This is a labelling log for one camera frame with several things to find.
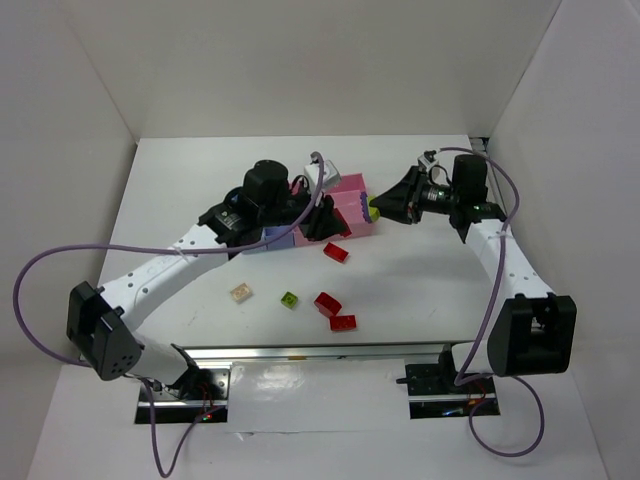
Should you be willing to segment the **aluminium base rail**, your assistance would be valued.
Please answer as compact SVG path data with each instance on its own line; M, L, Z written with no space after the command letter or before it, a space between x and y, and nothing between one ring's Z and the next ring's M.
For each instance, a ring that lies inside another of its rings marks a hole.
M233 362L406 358L437 355L443 350L440 344L417 343L184 349L151 340L133 340L111 346L85 344L79 348L80 358L68 363L92 369L105 381L130 375L169 385L184 375L202 375Z

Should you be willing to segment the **beige lego brick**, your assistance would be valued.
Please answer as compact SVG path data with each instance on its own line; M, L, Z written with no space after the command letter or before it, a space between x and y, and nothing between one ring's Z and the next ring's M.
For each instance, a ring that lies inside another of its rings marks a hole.
M246 283L234 287L230 291L230 296L235 303L242 303L253 295L253 291Z

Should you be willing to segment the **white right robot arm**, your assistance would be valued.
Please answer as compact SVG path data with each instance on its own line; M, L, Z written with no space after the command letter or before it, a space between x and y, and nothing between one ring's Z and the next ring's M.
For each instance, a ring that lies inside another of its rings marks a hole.
M425 213L447 216L493 280L476 338L450 349L455 386L490 376L565 372L576 303L555 293L526 258L511 229L518 209L505 212L489 201L487 175L496 163L474 150L452 151L456 157L445 183L434 181L436 154L427 151L396 185L369 204L381 217L406 225L419 223Z

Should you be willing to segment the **red rectangular lego brick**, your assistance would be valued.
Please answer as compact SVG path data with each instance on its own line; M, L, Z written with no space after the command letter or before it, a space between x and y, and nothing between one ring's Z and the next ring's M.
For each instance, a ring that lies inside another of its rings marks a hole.
M357 329L355 315L335 315L329 318L329 326L332 332L346 332Z

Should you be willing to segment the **lime green lego brick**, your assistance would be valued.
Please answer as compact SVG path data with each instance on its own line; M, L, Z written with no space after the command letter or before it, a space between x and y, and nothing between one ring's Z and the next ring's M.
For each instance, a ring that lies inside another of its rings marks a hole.
M371 221L372 221L372 223L370 223L370 224L376 223L380 218L379 209L371 205L371 202L373 200L374 200L373 197L368 197L369 214L370 214Z

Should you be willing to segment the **purple lego brick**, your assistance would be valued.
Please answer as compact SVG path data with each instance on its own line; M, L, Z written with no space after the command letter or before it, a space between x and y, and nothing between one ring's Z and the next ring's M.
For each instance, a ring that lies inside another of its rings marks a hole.
M364 218L364 221L366 223L372 223L371 217L369 214L368 195L364 191L360 192L360 204L361 204L361 211L362 211L362 216Z

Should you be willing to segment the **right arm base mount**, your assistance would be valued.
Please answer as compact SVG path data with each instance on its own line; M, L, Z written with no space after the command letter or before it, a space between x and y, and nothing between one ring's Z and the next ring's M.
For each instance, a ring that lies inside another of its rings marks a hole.
M410 418L462 418L468 417L474 408L478 416L500 415L491 379L456 386L456 375L450 352L441 352L436 360L406 364L405 373L395 382L407 390Z

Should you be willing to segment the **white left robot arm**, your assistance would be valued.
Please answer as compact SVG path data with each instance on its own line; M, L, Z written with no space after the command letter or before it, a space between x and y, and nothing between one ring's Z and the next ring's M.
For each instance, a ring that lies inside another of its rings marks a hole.
M256 162L242 185L172 246L116 280L74 287L68 338L103 381L131 375L172 388L186 385L200 373L196 362L175 343L159 344L138 334L144 321L201 275L247 249L266 246L266 228L300 229L310 241L345 233L347 225L327 193L340 181L337 168L318 152L294 180L277 161Z

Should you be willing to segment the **large pink container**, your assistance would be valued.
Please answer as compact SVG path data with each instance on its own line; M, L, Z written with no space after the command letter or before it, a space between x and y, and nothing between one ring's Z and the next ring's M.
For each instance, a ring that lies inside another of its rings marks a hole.
M355 239L370 236L374 233L375 223L364 221L360 204L360 192L368 195L367 186L362 173L349 174L342 177L339 185L328 191L333 198L336 209L340 212L350 232L335 235L332 240Z

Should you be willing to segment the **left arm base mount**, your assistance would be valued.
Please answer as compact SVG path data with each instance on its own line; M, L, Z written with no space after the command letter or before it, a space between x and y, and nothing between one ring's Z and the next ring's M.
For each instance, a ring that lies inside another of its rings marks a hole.
M154 380L151 393L158 425L191 424L202 416L203 424L224 424L228 421L228 397L231 364L205 362L202 373L186 390L170 388Z

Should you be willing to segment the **red arched lego brick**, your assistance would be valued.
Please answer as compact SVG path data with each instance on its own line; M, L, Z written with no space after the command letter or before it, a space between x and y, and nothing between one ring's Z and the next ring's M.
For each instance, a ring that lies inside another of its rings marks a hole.
M342 310L342 304L326 292L321 292L316 297L314 305L327 318L337 316Z

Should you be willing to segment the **small green lego brick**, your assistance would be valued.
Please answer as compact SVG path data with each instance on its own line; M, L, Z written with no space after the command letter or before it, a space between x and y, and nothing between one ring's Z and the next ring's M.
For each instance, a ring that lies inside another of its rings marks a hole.
M299 302L299 298L294 293L286 291L281 297L280 302L284 307L288 309L294 309Z

